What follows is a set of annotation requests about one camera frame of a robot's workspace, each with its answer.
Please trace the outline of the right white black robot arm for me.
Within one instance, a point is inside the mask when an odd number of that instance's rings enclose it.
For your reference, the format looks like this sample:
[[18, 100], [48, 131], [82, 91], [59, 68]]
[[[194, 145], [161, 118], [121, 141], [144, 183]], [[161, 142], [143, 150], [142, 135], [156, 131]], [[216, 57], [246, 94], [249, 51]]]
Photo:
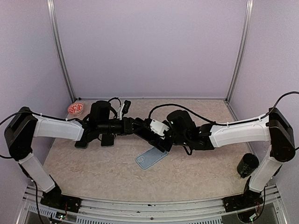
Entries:
[[157, 135], [151, 144], [160, 151], [170, 151], [173, 145], [182, 146], [191, 155], [194, 150], [213, 150], [226, 145], [269, 141], [267, 155], [249, 176], [243, 193], [223, 198], [226, 212], [242, 210], [262, 204], [261, 193], [283, 163], [296, 154], [293, 129], [281, 112], [273, 107], [258, 117], [233, 123], [208, 121], [196, 126], [190, 111], [181, 108], [170, 113], [166, 121], [146, 119], [149, 129]]

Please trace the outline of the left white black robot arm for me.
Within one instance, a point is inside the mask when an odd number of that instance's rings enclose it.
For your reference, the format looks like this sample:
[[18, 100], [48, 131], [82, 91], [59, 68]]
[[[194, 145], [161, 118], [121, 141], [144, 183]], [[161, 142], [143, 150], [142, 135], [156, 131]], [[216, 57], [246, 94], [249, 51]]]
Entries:
[[109, 101], [97, 101], [92, 104], [90, 113], [83, 120], [40, 115], [28, 107], [22, 107], [17, 113], [10, 115], [12, 120], [4, 131], [9, 158], [18, 162], [24, 174], [42, 190], [42, 205], [77, 213], [82, 200], [62, 194], [58, 184], [45, 172], [33, 154], [33, 138], [67, 139], [75, 141], [76, 147], [84, 148], [100, 135], [103, 136], [105, 146], [112, 145], [116, 135], [137, 134], [150, 137], [152, 133], [146, 122], [140, 118], [120, 117], [128, 112], [130, 104], [126, 100], [120, 112], [117, 112]]

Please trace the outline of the light blue phone case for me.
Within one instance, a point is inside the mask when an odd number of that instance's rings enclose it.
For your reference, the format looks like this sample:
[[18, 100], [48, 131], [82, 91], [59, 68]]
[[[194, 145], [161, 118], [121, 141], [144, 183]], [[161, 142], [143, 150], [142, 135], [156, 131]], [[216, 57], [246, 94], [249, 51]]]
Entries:
[[153, 147], [145, 153], [137, 156], [135, 161], [141, 169], [147, 170], [167, 155], [168, 152], [161, 152], [159, 149]]

